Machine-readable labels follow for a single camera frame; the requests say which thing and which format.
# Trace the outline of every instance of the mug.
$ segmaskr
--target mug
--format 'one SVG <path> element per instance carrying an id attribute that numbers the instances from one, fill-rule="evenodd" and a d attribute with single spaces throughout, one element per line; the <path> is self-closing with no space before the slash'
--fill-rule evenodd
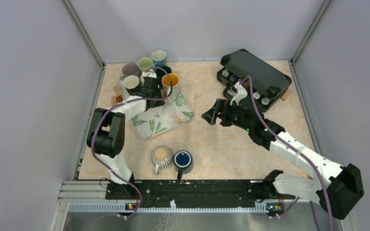
<path id="1" fill-rule="evenodd" d="M 151 54 L 151 59 L 154 61 L 153 66 L 165 66 L 167 62 L 167 53 L 165 51 L 154 51 Z"/>
<path id="2" fill-rule="evenodd" d="M 181 93 L 181 90 L 179 89 L 179 77 L 176 74 L 170 74 L 170 77 L 172 80 L 172 94 L 168 98 L 169 103 L 176 99 Z M 164 75 L 164 77 L 162 77 L 162 90 L 164 91 L 165 95 L 170 94 L 171 84 L 168 75 Z"/>
<path id="3" fill-rule="evenodd" d="M 124 75 L 124 77 L 128 77 L 128 76 L 140 77 L 140 69 L 138 68 L 138 65 L 135 64 L 135 63 L 125 64 L 122 67 L 121 71 L 122 71 L 122 74 Z"/>
<path id="4" fill-rule="evenodd" d="M 155 147 L 151 152 L 151 162 L 155 166 L 154 174 L 158 175 L 161 169 L 168 167 L 172 163 L 173 152 L 165 145 Z"/>
<path id="5" fill-rule="evenodd" d="M 141 58 L 140 60 L 138 60 L 137 65 L 138 65 L 138 68 L 140 68 L 140 71 L 142 73 L 143 71 L 146 71 L 147 69 L 152 67 L 153 63 L 154 62 L 152 61 L 151 58 L 145 57 L 145 58 Z"/>
<path id="6" fill-rule="evenodd" d="M 177 180 L 180 180 L 182 178 L 182 174 L 187 174 L 194 168 L 192 155 L 185 150 L 175 153 L 173 164 L 175 170 L 178 171 Z"/>
<path id="7" fill-rule="evenodd" d="M 172 70 L 169 66 L 161 66 L 161 68 L 164 69 L 168 74 L 172 73 Z M 155 73 L 157 74 L 157 78 L 159 80 L 162 80 L 162 77 L 164 77 L 164 75 L 165 75 L 165 72 L 161 69 L 155 70 Z"/>
<path id="8" fill-rule="evenodd" d="M 130 95 L 141 90 L 140 79 L 137 76 L 128 76 L 122 81 L 123 87 L 128 91 Z"/>

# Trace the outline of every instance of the white wall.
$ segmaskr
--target white wall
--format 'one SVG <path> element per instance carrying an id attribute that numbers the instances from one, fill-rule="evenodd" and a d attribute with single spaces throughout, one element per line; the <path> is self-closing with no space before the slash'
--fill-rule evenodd
<path id="1" fill-rule="evenodd" d="M 297 66 L 326 156 L 361 169 L 354 211 L 370 230 L 370 1 L 334 1 Z"/>
<path id="2" fill-rule="evenodd" d="M 246 48 L 263 59 L 294 55 L 323 0 L 72 0 L 103 61 L 219 60 Z"/>
<path id="3" fill-rule="evenodd" d="M 99 67 L 60 0 L 0 0 L 0 231 L 43 231 Z"/>

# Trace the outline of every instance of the marble table surface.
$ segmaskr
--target marble table surface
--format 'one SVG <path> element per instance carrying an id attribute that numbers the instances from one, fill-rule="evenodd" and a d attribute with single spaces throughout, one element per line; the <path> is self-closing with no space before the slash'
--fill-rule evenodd
<path id="1" fill-rule="evenodd" d="M 291 77 L 287 61 L 269 61 L 270 65 Z M 111 97 L 115 95 L 113 86 L 122 75 L 124 64 L 108 64 L 101 86 L 97 107 L 111 106 Z M 248 133 L 238 127 L 222 127 L 219 122 L 210 126 L 201 118 L 217 98 L 223 98 L 222 85 L 216 79 L 216 72 L 222 66 L 219 62 L 168 63 L 172 72 L 180 78 L 180 88 L 194 110 L 194 118 L 171 131 L 149 140 L 139 140 L 132 123 L 126 124 L 123 154 L 128 167 L 136 179 L 170 180 L 176 179 L 173 165 L 154 175 L 154 166 L 150 161 L 152 149 L 158 145 L 167 145 L 174 152 L 189 151 L 194 158 L 194 168 L 183 175 L 184 180 L 199 179 L 263 179 L 273 169 L 305 177 L 306 174 L 265 148 L 251 141 Z M 264 115 L 283 126 L 298 141 L 314 149 L 294 83 L 292 94 L 286 101 L 278 100 Z M 86 148 L 80 168 L 79 179 L 110 178 L 109 171 L 98 163 Z"/>

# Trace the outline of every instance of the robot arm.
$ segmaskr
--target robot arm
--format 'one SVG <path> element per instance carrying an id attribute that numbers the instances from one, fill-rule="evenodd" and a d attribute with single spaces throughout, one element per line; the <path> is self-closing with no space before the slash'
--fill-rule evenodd
<path id="1" fill-rule="evenodd" d="M 217 99 L 215 105 L 202 114 L 202 118 L 209 124 L 214 125 L 218 117 L 222 120 L 220 124 L 224 127 L 235 125 L 246 130 L 254 143 L 279 154 L 306 172 L 312 179 L 301 178 L 283 173 L 280 170 L 274 170 L 264 181 L 280 194 L 290 194 L 313 201 L 327 211 L 321 184 L 317 180 L 314 169 L 300 156 L 300 153 L 303 153 L 314 163 L 324 180 L 333 217 L 344 219 L 364 195 L 359 169 L 352 164 L 344 167 L 324 158 L 297 141 L 279 124 L 264 119 L 266 124 L 280 138 L 299 150 L 296 153 L 268 132 L 254 111 L 250 96 L 239 83 L 234 85 L 234 91 L 237 93 L 231 101 Z"/>
<path id="2" fill-rule="evenodd" d="M 126 103 L 142 97 L 162 98 L 160 81 L 156 77 L 147 76 L 144 77 L 144 80 L 143 86 L 138 92 L 135 92 L 134 96 L 130 96 L 126 101 L 121 102 L 118 107 L 107 114 L 94 141 L 94 152 L 99 154 L 101 159 L 126 181 L 133 179 L 133 174 L 125 162 L 124 155 L 121 153 L 124 146 L 125 122 L 146 111 L 148 108 L 164 105 L 164 101 L 145 99 Z M 97 125 L 107 110 L 109 108 L 95 109 L 86 140 L 87 146 L 91 147 Z M 103 130 L 103 127 L 109 127 L 109 130 Z M 114 174 L 111 174 L 111 180 L 118 185 L 127 184 L 118 179 Z"/>

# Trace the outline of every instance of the floral tray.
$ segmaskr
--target floral tray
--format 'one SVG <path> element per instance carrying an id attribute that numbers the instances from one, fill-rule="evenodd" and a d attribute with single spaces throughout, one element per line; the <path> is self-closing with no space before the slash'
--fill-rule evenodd
<path id="1" fill-rule="evenodd" d="M 122 87 L 123 78 L 120 77 L 117 84 L 123 99 L 126 100 L 130 95 Z M 172 130 L 188 123 L 194 117 L 194 112 L 182 92 L 171 97 L 174 97 L 172 103 L 165 101 L 163 106 L 150 108 L 131 119 L 135 134 L 140 140 L 147 140 Z"/>

